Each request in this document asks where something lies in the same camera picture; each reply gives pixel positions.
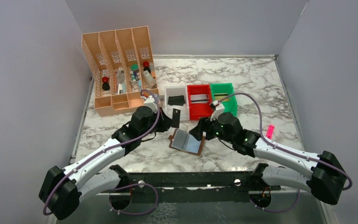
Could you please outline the red plastic bin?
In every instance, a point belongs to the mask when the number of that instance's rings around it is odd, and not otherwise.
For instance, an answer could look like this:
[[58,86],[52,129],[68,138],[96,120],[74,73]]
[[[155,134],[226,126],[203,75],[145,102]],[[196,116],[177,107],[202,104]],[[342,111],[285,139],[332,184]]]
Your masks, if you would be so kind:
[[[202,117],[209,117],[213,110],[210,107],[210,103],[212,102],[212,95],[210,85],[208,84],[199,84],[199,85],[188,85],[188,100],[189,100],[189,117],[190,120],[198,120]],[[207,103],[197,103],[192,104],[190,102],[190,95],[194,94],[206,94],[208,95]]]

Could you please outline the brown leather card holder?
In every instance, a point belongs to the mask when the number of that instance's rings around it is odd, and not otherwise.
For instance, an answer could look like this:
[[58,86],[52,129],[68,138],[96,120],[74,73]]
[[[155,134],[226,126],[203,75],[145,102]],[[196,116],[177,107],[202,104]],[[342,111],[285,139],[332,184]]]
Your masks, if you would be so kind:
[[169,136],[169,140],[169,148],[200,156],[204,146],[205,136],[202,136],[202,139],[198,141],[190,133],[176,128],[174,133]]

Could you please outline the orange desk organizer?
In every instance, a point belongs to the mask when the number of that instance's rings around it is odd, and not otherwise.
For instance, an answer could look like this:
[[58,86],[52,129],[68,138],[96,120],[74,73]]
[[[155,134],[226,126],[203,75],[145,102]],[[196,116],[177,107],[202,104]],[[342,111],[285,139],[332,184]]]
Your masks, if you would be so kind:
[[[148,26],[83,34],[82,49],[94,77],[95,110],[101,117],[135,111],[144,104],[142,89],[159,94],[158,86],[151,89],[142,74],[148,70],[156,79]],[[102,89],[104,76],[110,79],[108,91]]]

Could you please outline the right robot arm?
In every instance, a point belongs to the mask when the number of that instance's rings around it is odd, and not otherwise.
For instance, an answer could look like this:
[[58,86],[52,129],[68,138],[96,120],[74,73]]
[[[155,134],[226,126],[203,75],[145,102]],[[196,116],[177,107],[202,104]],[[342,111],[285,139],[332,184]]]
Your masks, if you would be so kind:
[[337,157],[329,152],[309,153],[286,148],[259,133],[242,128],[240,121],[229,112],[217,119],[200,118],[190,134],[196,140],[219,138],[230,143],[233,150],[254,158],[280,164],[266,166],[250,177],[251,186],[261,190],[269,186],[288,186],[310,192],[316,199],[336,205],[345,182],[349,179]]

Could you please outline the green plastic bin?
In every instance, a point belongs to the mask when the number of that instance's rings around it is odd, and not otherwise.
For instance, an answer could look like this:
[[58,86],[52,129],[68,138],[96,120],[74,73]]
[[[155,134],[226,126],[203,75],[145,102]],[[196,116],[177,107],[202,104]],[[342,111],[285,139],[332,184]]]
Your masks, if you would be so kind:
[[[210,84],[210,89],[213,101],[215,101],[214,94],[216,93],[227,93],[228,95],[234,94],[234,87],[232,83]],[[231,112],[235,117],[237,116],[238,104],[235,96],[223,100],[222,104],[225,107],[224,112]]]

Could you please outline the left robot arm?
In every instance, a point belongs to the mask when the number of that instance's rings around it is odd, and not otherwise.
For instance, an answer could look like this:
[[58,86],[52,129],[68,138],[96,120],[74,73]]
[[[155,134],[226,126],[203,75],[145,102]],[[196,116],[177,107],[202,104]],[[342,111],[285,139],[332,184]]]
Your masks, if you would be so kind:
[[166,132],[172,124],[172,119],[162,108],[154,111],[140,106],[131,120],[117,129],[96,151],[64,168],[54,166],[49,169],[39,192],[39,198],[44,202],[43,214],[53,214],[63,220],[88,196],[110,189],[125,190],[130,179],[123,168],[114,165],[105,173],[101,170],[140,146],[149,133]]

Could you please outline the white plastic bin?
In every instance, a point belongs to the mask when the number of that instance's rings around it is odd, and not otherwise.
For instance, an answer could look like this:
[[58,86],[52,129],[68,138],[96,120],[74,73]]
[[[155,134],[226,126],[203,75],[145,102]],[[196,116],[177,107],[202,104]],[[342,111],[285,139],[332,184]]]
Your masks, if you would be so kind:
[[[186,85],[181,86],[166,86],[164,88],[165,92],[165,113],[168,117],[172,117],[173,109],[180,110],[180,121],[188,122],[190,120],[189,117],[189,100],[188,100],[188,91]],[[171,105],[169,103],[169,99],[172,97],[177,97],[180,102],[184,103],[179,105],[175,102],[175,105]]]

